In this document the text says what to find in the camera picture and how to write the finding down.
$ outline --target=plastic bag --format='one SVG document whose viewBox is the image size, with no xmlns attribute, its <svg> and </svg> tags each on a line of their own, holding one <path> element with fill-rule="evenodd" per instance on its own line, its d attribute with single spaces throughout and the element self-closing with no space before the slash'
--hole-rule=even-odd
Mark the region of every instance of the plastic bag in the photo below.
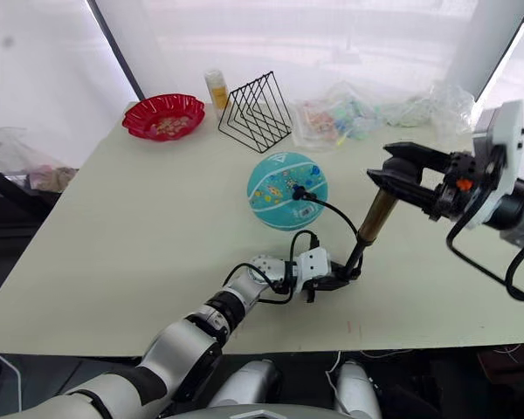
<svg viewBox="0 0 524 419">
<path fill-rule="evenodd" d="M 359 139 L 383 121 L 362 95 L 341 82 L 316 100 L 293 103 L 293 142 L 312 150 L 329 150 L 346 139 Z"/>
<path fill-rule="evenodd" d="M 0 172 L 8 177 L 27 176 L 31 189 L 62 192 L 77 170 L 23 143 L 26 135 L 24 128 L 0 128 Z"/>
<path fill-rule="evenodd" d="M 464 89 L 435 83 L 431 90 L 405 102 L 381 105 L 378 112 L 393 127 L 431 123 L 440 141 L 451 141 L 472 129 L 473 96 Z"/>
</svg>

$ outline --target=white table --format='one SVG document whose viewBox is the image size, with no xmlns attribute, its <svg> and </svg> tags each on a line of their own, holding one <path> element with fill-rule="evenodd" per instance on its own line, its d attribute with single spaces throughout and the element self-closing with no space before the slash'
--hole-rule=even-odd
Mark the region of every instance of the white table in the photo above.
<svg viewBox="0 0 524 419">
<path fill-rule="evenodd" d="M 328 200 L 360 224 L 377 191 L 365 169 L 381 167 L 382 145 L 431 137 L 426 128 L 385 128 L 337 152 L 305 154 L 323 167 Z M 272 152 L 293 149 L 285 139 Z M 174 143 L 140 140 L 117 125 L 0 290 L 0 352 L 140 355 L 235 264 L 259 253 L 285 257 L 293 233 L 264 226 L 246 199 L 248 177 L 267 155 L 218 133 L 210 113 Z M 450 227 L 399 203 L 356 283 L 319 292 L 314 304 L 298 297 L 287 306 L 258 305 L 225 351 L 524 342 L 524 304 L 446 249 Z M 326 210 L 310 228 L 344 263 L 354 244 L 344 222 Z M 487 227 L 464 232 L 458 245 L 501 272 L 517 251 Z"/>
</svg>

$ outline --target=red bowl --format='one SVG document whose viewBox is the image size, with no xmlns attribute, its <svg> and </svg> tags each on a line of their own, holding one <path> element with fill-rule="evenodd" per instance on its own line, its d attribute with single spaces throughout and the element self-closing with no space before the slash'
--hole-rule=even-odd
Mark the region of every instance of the red bowl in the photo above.
<svg viewBox="0 0 524 419">
<path fill-rule="evenodd" d="M 125 113 L 122 126 L 136 137 L 174 141 L 190 134 L 205 115 L 203 103 L 188 94 L 162 94 L 142 100 Z"/>
</svg>

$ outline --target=black metal file holder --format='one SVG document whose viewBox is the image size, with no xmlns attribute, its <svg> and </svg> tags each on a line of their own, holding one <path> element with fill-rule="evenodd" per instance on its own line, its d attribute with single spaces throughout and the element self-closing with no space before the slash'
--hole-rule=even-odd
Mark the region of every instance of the black metal file holder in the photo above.
<svg viewBox="0 0 524 419">
<path fill-rule="evenodd" d="M 259 153 L 291 133 L 291 117 L 273 72 L 229 93 L 218 129 Z"/>
</svg>

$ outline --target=blue basketball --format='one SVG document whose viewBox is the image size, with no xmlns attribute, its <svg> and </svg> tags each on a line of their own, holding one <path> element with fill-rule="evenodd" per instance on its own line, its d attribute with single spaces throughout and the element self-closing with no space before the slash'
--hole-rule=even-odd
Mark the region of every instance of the blue basketball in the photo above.
<svg viewBox="0 0 524 419">
<path fill-rule="evenodd" d="M 323 207 L 309 201 L 294 201 L 299 186 L 328 198 L 328 184 L 321 168 L 298 153 L 277 153 L 261 161 L 252 171 L 246 194 L 254 215 L 278 230 L 297 230 L 318 217 Z"/>
</svg>

